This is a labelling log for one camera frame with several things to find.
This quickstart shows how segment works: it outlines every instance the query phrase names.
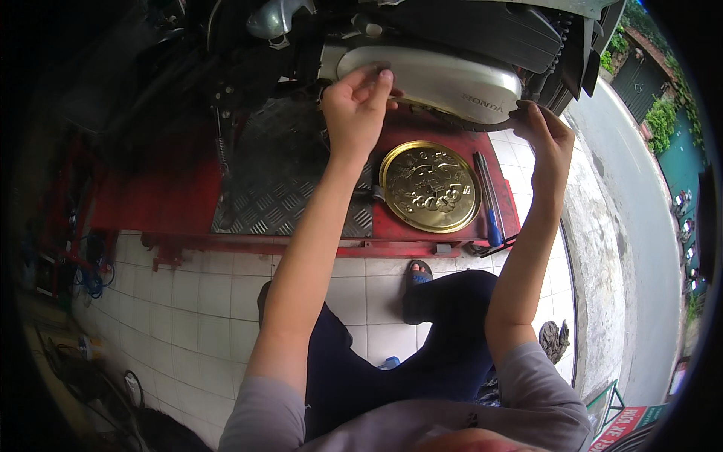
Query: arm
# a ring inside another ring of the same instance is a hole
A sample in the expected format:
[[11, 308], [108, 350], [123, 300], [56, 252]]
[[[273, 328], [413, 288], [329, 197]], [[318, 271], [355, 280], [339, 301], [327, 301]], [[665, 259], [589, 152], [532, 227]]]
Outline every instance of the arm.
[[575, 135], [550, 110], [519, 101], [514, 111], [515, 134], [535, 149], [532, 206], [492, 292], [484, 331], [492, 361], [526, 342], [536, 342], [532, 330], [542, 281], [562, 214], [562, 199], [570, 170]]
[[382, 130], [393, 76], [364, 67], [324, 92], [330, 157], [326, 171], [281, 259], [247, 376], [273, 378], [304, 398], [309, 338], [331, 278], [354, 185]]

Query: gold decorative plate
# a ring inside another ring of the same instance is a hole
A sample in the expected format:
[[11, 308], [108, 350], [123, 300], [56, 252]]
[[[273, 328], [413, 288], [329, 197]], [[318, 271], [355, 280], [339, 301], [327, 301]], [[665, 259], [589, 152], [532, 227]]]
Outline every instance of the gold decorative plate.
[[482, 189], [474, 170], [436, 142], [410, 141], [389, 151], [379, 182], [389, 208], [422, 231], [459, 231], [479, 212]]

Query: road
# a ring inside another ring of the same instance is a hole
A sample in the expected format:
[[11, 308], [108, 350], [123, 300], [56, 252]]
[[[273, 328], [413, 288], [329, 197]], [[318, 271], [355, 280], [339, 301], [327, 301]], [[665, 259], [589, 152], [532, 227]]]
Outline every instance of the road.
[[582, 94], [566, 116], [591, 151], [621, 223], [617, 245], [626, 280], [623, 398], [627, 405], [659, 404], [677, 358], [681, 315], [679, 251], [667, 188], [625, 105], [602, 79], [594, 96]]

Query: white tile floor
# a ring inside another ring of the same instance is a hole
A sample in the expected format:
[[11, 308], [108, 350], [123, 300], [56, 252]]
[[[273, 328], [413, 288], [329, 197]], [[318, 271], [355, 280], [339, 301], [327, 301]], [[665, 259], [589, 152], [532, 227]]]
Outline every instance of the white tile floor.
[[[489, 136], [523, 221], [531, 202], [534, 155], [511, 132]], [[144, 249], [139, 234], [123, 233], [114, 282], [89, 308], [75, 302], [74, 313], [89, 333], [104, 339], [112, 368], [136, 373], [148, 406], [171, 415], [216, 448], [259, 331], [256, 298], [280, 257], [187, 251], [180, 268], [153, 272], [154, 253]], [[468, 268], [499, 275], [507, 254], [427, 262], [435, 277]], [[401, 320], [399, 296], [407, 264], [406, 259], [335, 261], [327, 303], [348, 326], [354, 351], [374, 365], [391, 356], [407, 359], [429, 332], [430, 324], [411, 326]], [[559, 326], [564, 319], [574, 344], [570, 274], [558, 232], [533, 326], [539, 331], [548, 320]], [[568, 382], [574, 354], [574, 346], [568, 347], [556, 366]]]

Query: blue screwdriver handle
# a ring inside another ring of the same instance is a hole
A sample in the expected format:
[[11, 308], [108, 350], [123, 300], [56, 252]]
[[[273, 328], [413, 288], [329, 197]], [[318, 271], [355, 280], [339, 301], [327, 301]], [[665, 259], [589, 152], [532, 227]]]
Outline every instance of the blue screwdriver handle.
[[500, 234], [500, 228], [497, 227], [495, 210], [491, 208], [487, 210], [487, 241], [494, 248], [502, 245], [502, 234]]

